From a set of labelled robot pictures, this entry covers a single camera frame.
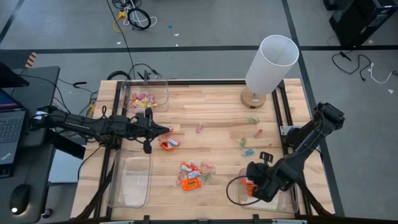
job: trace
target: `computer mouse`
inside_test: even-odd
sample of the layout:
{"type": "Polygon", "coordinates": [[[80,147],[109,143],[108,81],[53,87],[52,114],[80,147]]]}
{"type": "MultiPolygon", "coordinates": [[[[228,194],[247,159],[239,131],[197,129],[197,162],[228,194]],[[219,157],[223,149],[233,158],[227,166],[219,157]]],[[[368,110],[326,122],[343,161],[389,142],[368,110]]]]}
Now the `computer mouse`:
{"type": "Polygon", "coordinates": [[[29,203],[31,187],[27,184],[18,185],[11,194],[10,210],[14,215],[19,215],[26,210],[29,203]]]}

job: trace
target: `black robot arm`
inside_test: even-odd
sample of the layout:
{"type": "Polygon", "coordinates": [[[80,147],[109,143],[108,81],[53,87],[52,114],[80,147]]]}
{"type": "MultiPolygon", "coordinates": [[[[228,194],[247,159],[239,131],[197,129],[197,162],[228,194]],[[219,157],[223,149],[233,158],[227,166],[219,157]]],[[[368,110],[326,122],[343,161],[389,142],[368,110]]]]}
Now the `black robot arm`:
{"type": "Polygon", "coordinates": [[[344,113],[331,104],[319,103],[313,111],[313,120],[302,128],[291,128],[283,139],[284,144],[293,148],[293,153],[272,167],[267,162],[248,165],[246,176],[257,185],[252,190],[253,197],[270,202],[278,190],[286,191],[300,183],[305,160],[327,135],[343,127],[344,113]]]}
{"type": "Polygon", "coordinates": [[[121,115],[105,116],[106,107],[102,108],[103,116],[99,119],[86,118],[66,113],[54,106],[39,108],[32,119],[32,128],[63,128],[79,135],[95,138],[100,145],[119,149],[121,139],[138,141],[144,145],[147,154],[152,152],[150,142],[169,129],[155,124],[152,110],[147,108],[145,114],[136,113],[133,118],[121,115]]]}

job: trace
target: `laptop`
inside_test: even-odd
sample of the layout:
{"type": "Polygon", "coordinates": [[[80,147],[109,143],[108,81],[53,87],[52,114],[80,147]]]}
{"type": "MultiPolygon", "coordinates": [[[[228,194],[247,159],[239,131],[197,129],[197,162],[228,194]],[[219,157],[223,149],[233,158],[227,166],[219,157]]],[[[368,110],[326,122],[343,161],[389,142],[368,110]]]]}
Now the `laptop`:
{"type": "Polygon", "coordinates": [[[0,89],[0,168],[14,162],[26,112],[20,103],[0,89]]]}

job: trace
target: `white lampshade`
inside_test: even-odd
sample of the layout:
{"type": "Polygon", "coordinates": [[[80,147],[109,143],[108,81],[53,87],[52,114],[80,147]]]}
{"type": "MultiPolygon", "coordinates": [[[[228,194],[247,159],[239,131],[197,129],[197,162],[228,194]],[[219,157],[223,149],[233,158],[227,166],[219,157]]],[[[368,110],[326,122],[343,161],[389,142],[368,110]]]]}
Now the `white lampshade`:
{"type": "Polygon", "coordinates": [[[259,95],[272,93],[299,59],[299,48],[287,37],[266,37],[246,74],[249,90],[259,95]]]}

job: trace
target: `laptop keyboard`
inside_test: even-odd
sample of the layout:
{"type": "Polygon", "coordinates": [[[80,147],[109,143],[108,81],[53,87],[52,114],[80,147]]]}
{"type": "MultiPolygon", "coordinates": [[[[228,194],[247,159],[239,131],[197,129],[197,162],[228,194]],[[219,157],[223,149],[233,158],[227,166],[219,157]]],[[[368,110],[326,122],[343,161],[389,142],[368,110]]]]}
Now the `laptop keyboard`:
{"type": "Polygon", "coordinates": [[[0,119],[0,143],[18,140],[23,118],[0,119]]]}

